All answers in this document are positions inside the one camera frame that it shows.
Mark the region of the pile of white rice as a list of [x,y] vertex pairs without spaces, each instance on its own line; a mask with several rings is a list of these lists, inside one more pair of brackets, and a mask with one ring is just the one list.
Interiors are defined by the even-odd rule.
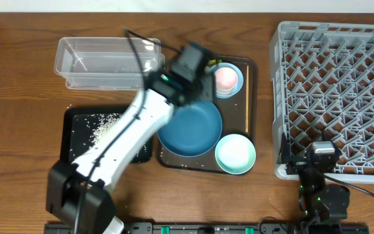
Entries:
[[94,146],[97,144],[118,122],[121,118],[121,114],[112,113],[112,114],[94,114],[93,117],[95,120],[91,125],[91,135],[90,142]]

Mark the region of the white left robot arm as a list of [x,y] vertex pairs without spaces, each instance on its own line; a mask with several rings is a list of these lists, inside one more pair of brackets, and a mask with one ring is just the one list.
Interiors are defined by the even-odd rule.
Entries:
[[111,130],[72,163],[49,170],[46,209],[74,233],[121,233],[111,192],[137,151],[173,117],[175,109],[216,96],[207,66],[216,55],[192,42],[167,66],[144,75],[143,88]]

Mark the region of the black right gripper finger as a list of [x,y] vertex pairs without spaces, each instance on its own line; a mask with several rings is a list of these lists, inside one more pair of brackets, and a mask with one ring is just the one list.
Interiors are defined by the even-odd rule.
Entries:
[[277,157],[277,164],[287,164],[291,161],[291,152],[286,133],[282,133],[280,151]]
[[322,139],[322,144],[324,145],[324,147],[327,149],[327,150],[331,150],[331,149],[336,149],[337,146],[335,145],[335,143],[331,140],[331,137],[329,136],[329,134],[326,132],[326,130],[323,130],[322,133],[321,133],[321,139]]

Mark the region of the green orange snack wrapper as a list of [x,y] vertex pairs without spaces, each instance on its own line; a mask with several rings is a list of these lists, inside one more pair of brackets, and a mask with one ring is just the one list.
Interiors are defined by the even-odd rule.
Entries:
[[222,63],[222,60],[216,60],[216,59],[214,59],[214,60],[210,60],[209,62],[208,62],[208,64],[207,64],[207,66],[209,67],[209,68],[211,68],[211,67],[213,67],[213,66],[215,66],[215,65],[217,65],[217,64],[219,64],[219,63]]

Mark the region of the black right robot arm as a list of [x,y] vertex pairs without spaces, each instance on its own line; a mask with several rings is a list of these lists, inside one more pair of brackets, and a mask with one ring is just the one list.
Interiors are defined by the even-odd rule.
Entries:
[[367,225],[342,224],[350,202],[348,186],[326,183],[325,174],[332,171],[341,154],[322,133],[321,140],[311,143],[303,156],[293,156],[288,138],[282,134],[278,162],[286,166],[286,172],[298,175],[299,206],[306,213],[306,218],[288,226],[287,233],[369,233]]

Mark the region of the dark blue plate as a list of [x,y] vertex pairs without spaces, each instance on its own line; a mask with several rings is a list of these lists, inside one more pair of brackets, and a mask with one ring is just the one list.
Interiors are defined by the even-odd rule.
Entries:
[[157,131],[161,144],[181,157],[197,157],[218,142],[223,121],[212,102],[196,102],[177,109],[167,125]]

